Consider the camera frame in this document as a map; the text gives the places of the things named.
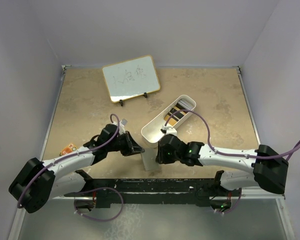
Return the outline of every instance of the white tray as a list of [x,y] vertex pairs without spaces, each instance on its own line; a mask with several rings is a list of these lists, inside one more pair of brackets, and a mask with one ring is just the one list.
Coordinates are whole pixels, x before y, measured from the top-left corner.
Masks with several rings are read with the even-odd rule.
[[[141,135],[145,143],[150,148],[156,148],[158,146],[158,141],[164,136],[161,132],[162,125],[165,124],[164,117],[169,113],[169,111],[174,107],[177,102],[181,99],[185,99],[188,103],[194,106],[191,110],[196,108],[196,102],[188,95],[181,95],[175,101],[173,101],[165,110],[163,110],[158,116],[151,120],[147,125],[141,129]],[[177,129],[185,120],[191,116],[191,112],[184,115],[173,127]]]

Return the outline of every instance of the orange object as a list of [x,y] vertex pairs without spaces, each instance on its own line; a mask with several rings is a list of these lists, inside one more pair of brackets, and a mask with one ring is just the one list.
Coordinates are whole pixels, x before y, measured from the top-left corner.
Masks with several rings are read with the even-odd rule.
[[60,156],[72,153],[74,151],[77,150],[76,145],[74,145],[73,143],[70,143],[68,146],[66,146],[61,152],[60,152]]

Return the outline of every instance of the whiteboard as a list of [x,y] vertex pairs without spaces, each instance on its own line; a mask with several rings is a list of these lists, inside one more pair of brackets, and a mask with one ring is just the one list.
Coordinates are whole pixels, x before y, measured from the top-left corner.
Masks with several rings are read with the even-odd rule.
[[104,66],[102,72],[113,103],[160,90],[150,55]]

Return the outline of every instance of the tan table surface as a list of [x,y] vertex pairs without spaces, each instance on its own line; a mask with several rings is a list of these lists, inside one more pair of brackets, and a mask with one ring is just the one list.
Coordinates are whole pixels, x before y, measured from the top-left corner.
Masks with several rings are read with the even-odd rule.
[[[69,143],[77,147],[100,133],[110,123],[110,114],[128,121],[125,129],[144,148],[141,128],[180,95],[196,101],[195,111],[211,129],[216,147],[256,149],[258,141],[243,90],[234,68],[158,68],[161,90],[148,98],[111,103],[101,69],[70,68],[66,71],[43,159],[53,159]],[[184,142],[207,142],[207,130],[192,115],[178,129]],[[85,168],[93,178],[214,178],[219,166],[189,167],[179,162],[144,171],[141,155],[124,157],[110,152],[106,159]]]

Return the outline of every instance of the wall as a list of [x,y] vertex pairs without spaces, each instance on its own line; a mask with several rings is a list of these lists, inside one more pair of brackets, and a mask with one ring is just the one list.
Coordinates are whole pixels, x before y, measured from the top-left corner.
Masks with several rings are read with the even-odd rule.
[[0,240],[17,201],[8,187],[39,157],[61,79],[59,61],[27,0],[0,0]]
[[62,64],[244,63],[278,0],[29,0]]
[[[300,139],[300,0],[281,0],[243,66],[264,144],[279,153]],[[286,203],[300,239],[300,150],[290,160]]]

